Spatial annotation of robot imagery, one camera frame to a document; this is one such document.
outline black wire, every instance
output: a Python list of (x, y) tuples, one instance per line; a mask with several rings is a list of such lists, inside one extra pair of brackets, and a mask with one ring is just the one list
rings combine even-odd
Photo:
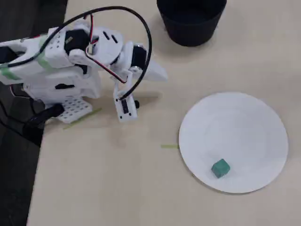
[(16, 121), (16, 122), (18, 122), (18, 123), (25, 124), (24, 121), (18, 120), (18, 119), (16, 119), (16, 118), (14, 118), (13, 116), (8, 115), (8, 113), (6, 112), (5, 107), (4, 107), (4, 104), (2, 103), (2, 101), (0, 101), (0, 106), (1, 106), (1, 108), (2, 108), (2, 110), (3, 110), (4, 115), (5, 115), (7, 118), (9, 118), (9, 119), (11, 119), (11, 120), (14, 120), (14, 121)]
[(8, 126), (7, 124), (5, 124), (1, 119), (0, 119), (0, 124), (2, 126), (4, 126), (7, 129), (10, 129), (11, 131), (15, 132), (16, 134), (18, 134), (19, 136), (23, 137), (24, 139), (30, 141), (29, 139), (27, 139), (26, 137), (24, 137), (20, 132), (18, 132), (17, 130), (15, 130), (14, 128), (11, 128), (10, 126)]
[(127, 91), (121, 98), (120, 100), (123, 100), (125, 98), (127, 98), (129, 95), (132, 94), (132, 92), (137, 88), (137, 86), (140, 84), (140, 82), (142, 81), (143, 77), (145, 76), (145, 73), (146, 73), (146, 70), (150, 64), (150, 61), (151, 61), (151, 51), (152, 51), (152, 39), (151, 39), (151, 32), (150, 32), (150, 29), (146, 23), (146, 21), (144, 20), (144, 18), (138, 14), (136, 11), (130, 9), (130, 8), (127, 8), (127, 7), (124, 7), (124, 6), (107, 6), (107, 7), (101, 7), (101, 8), (95, 8), (95, 9), (92, 9), (92, 10), (89, 10), (87, 12), (84, 12), (80, 15), (77, 15), (73, 18), (71, 18), (70, 20), (67, 20), (65, 23), (63, 23), (62, 25), (60, 25), (47, 39), (46, 41), (44, 42), (44, 44), (41, 46), (40, 50), (38, 53), (36, 53), (34, 56), (30, 57), (29, 59), (27, 60), (24, 60), (24, 61), (20, 61), (20, 62), (17, 62), (17, 63), (12, 63), (12, 64), (8, 64), (6, 65), (6, 67), (15, 67), (15, 66), (20, 66), (20, 65), (23, 65), (23, 64), (26, 64), (28, 62), (31, 62), (33, 60), (35, 60), (46, 48), (46, 46), (50, 43), (50, 41), (52, 40), (52, 38), (58, 34), (60, 32), (60, 30), (62, 30), (65, 26), (71, 24), (72, 22), (80, 19), (80, 18), (83, 18), (83, 17), (86, 17), (87, 15), (90, 15), (92, 13), (97, 13), (97, 12), (101, 12), (101, 11), (107, 11), (107, 10), (115, 10), (115, 9), (118, 9), (118, 10), (123, 10), (123, 11), (126, 11), (126, 12), (129, 12), (129, 13), (132, 13), (133, 15), (135, 15), (143, 24), (146, 32), (147, 32), (147, 37), (148, 37), (148, 40), (149, 40), (149, 51), (148, 51), (148, 54), (147, 54), (147, 57), (146, 57), (146, 61), (145, 61), (145, 67), (139, 77), (139, 79), (136, 81), (136, 83), (131, 87), (131, 89), (129, 91)]
[(93, 33), (93, 27), (94, 27), (94, 21), (93, 21), (93, 15), (92, 14), (90, 14), (90, 23), (91, 23), (91, 25), (90, 25), (90, 34), (89, 34), (89, 38), (90, 38), (90, 40), (89, 40), (89, 42), (91, 42), (92, 41), (92, 33)]
[(96, 61), (95, 59), (89, 57), (86, 54), (86, 57), (88, 57), (90, 60), (92, 60), (94, 63), (96, 63), (98, 66), (102, 67), (106, 72), (108, 72), (109, 74), (111, 74), (114, 78), (116, 78), (118, 81), (120, 81), (121, 83), (125, 84), (126, 81), (123, 81), (120, 77), (116, 76), (114, 73), (112, 73), (112, 71), (110, 71), (108, 68), (104, 67), (101, 63), (99, 63), (98, 61)]

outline paper plate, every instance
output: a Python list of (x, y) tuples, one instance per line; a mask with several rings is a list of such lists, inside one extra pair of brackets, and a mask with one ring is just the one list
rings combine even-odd
[[(179, 146), (191, 172), (206, 185), (228, 193), (248, 193), (271, 183), (285, 165), (288, 139), (272, 108), (243, 93), (206, 97), (186, 114)], [(224, 159), (228, 174), (211, 171)]]

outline black pot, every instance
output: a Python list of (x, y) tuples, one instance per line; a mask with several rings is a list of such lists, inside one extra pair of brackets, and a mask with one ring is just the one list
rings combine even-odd
[(213, 36), (227, 0), (157, 0), (168, 35), (182, 46), (198, 46)]

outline green cube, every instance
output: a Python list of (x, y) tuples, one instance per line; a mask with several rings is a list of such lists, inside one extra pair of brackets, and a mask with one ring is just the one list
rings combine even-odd
[(226, 175), (229, 170), (230, 166), (224, 159), (216, 162), (211, 168), (211, 171), (216, 175), (217, 178), (221, 178), (222, 176)]

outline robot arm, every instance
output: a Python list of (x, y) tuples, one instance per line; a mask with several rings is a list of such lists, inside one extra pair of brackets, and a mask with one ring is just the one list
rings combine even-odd
[[(117, 31), (96, 27), (91, 38), (95, 40), (93, 43), (89, 37), (90, 24), (80, 19), (72, 30), (65, 28), (56, 34), (36, 60), (5, 67), (8, 62), (16, 63), (34, 56), (55, 29), (51, 28), (47, 35), (0, 43), (0, 81), (7, 85), (23, 83), (24, 90), (46, 106), (62, 104), (65, 112), (58, 119), (70, 123), (92, 111), (92, 106), (81, 98), (100, 97), (101, 81), (97, 71), (105, 69), (115, 81), (113, 98), (119, 120), (137, 118), (133, 95), (123, 100), (119, 97), (131, 88), (132, 79), (141, 75), (147, 51), (132, 42), (124, 45), (122, 35)], [(167, 74), (151, 61), (144, 78), (165, 81)], [(120, 82), (126, 84), (126, 90), (119, 90)], [(74, 108), (71, 117), (76, 102), (87, 107), (81, 111), (81, 107)]]

